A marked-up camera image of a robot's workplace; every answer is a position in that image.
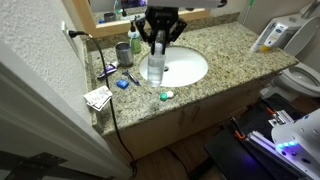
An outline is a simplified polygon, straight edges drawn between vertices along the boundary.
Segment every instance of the granite countertop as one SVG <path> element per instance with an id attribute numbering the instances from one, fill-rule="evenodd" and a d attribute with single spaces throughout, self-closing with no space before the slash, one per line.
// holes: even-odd
<path id="1" fill-rule="evenodd" d="M 272 72 L 277 72 L 298 63 L 298 60 L 282 50 L 275 48 L 271 52 L 252 53 L 251 45 L 258 36 L 237 22 L 188 31 L 172 43 L 172 46 L 182 46 L 198 51 L 208 62 L 208 73 L 198 82 L 177 88 L 153 88 L 139 73 L 139 64 L 148 55 L 149 47 L 142 43 L 142 51 L 134 55 L 134 66 L 129 71 L 136 77 L 141 86 L 130 83 L 125 90 L 118 88 L 115 82 L 121 78 L 126 69 L 119 67 L 118 71 L 109 77 L 114 108 L 119 129 L 125 129 L 148 121 L 159 115 L 174 111 L 193 102 L 205 99 L 229 88 L 239 86 Z M 114 48 L 103 49 L 107 62 L 116 60 Z M 98 51 L 88 52 L 88 58 L 93 63 L 93 75 L 101 73 L 101 62 Z M 104 81 L 96 81 L 96 86 L 105 85 Z M 165 102 L 159 100 L 159 94 L 172 90 L 173 99 Z M 107 105 L 97 112 L 98 120 L 104 129 L 101 135 L 115 131 Z"/>

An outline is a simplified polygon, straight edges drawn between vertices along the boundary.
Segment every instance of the toilet tank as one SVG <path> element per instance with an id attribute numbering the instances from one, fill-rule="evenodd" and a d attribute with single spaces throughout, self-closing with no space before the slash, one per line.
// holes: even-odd
<path id="1" fill-rule="evenodd" d="M 302 19 L 301 14 L 292 14 L 289 16 L 273 18 L 270 23 L 280 22 L 286 26 L 288 29 L 280 36 L 279 40 L 274 44 L 274 46 L 283 49 L 293 35 L 308 21 L 308 19 Z"/>

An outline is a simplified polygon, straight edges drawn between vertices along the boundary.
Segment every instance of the black cable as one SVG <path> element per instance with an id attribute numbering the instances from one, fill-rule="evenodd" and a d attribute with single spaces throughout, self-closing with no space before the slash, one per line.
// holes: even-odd
<path id="1" fill-rule="evenodd" d="M 103 65 L 103 69 L 104 69 L 104 73 L 106 75 L 106 85 L 107 87 L 110 89 L 110 86 L 109 86 L 109 79 L 108 79 L 108 76 L 107 76 L 107 67 L 106 67 L 106 63 L 104 61 L 104 57 L 103 57 L 103 54 L 102 54 L 102 51 L 101 51 L 101 47 L 99 45 L 99 43 L 97 42 L 97 40 L 95 40 L 90 34 L 88 33 L 85 33 L 83 31 L 68 31 L 68 34 L 71 38 L 74 38 L 76 37 L 77 35 L 86 35 L 88 37 L 90 37 L 90 39 L 94 42 L 94 44 L 97 46 L 98 50 L 99 50 L 99 53 L 100 53 L 100 56 L 101 56 L 101 61 L 102 61 L 102 65 Z M 130 155 L 132 161 L 130 162 L 130 166 L 132 168 L 132 177 L 135 177 L 137 175 L 137 172 L 138 172 L 138 168 L 137 168 L 137 161 L 134 159 L 132 153 L 129 151 L 129 149 L 127 148 L 127 146 L 124 144 L 124 142 L 122 141 L 122 138 L 120 136 L 120 132 L 119 132 L 119 129 L 118 129 L 118 124 L 117 124 L 117 119 L 116 119 L 116 116 L 115 116 L 115 112 L 114 112 L 114 107 L 113 107 L 113 102 L 112 102 L 112 98 L 110 99 L 110 108 L 111 108 L 111 114 L 112 114 L 112 119 L 113 119 L 113 123 L 114 123 L 114 128 L 116 130 L 116 134 L 117 134 L 117 137 L 120 141 L 120 144 L 122 145 L 122 147 L 127 151 L 127 153 Z"/>
<path id="2" fill-rule="evenodd" d="M 170 152 L 170 154 L 171 154 L 176 160 L 178 160 L 178 161 L 181 163 L 181 165 L 183 166 L 184 171 L 186 172 L 186 174 L 187 174 L 188 177 L 189 177 L 189 172 L 188 172 L 188 170 L 187 170 L 187 167 L 186 167 L 186 165 L 184 165 L 184 163 L 181 161 L 181 159 L 179 158 L 179 156 L 178 156 L 174 151 L 172 151 L 170 148 L 167 148 L 167 147 L 166 147 L 166 149 Z"/>

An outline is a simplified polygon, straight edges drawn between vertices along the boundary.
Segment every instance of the wall outlet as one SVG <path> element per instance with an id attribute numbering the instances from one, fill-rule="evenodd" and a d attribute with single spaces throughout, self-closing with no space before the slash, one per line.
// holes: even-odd
<path id="1" fill-rule="evenodd" d="M 66 25 L 66 23 L 64 21 L 62 21 L 61 23 L 61 30 L 63 32 L 63 34 L 66 36 L 67 40 L 69 41 L 71 47 L 73 48 L 74 52 L 77 54 L 77 56 L 79 57 L 79 53 L 78 53 L 78 49 L 76 44 L 74 43 L 73 39 L 69 36 L 68 34 L 68 27 Z"/>

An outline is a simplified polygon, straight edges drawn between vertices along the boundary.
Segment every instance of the plastic water bottle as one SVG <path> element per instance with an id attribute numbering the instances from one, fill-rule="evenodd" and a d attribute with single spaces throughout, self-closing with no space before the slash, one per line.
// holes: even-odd
<path id="1" fill-rule="evenodd" d="M 164 63 L 166 55 L 162 55 L 162 44 L 156 43 L 154 55 L 148 57 L 148 84 L 152 87 L 159 87 L 162 83 Z"/>

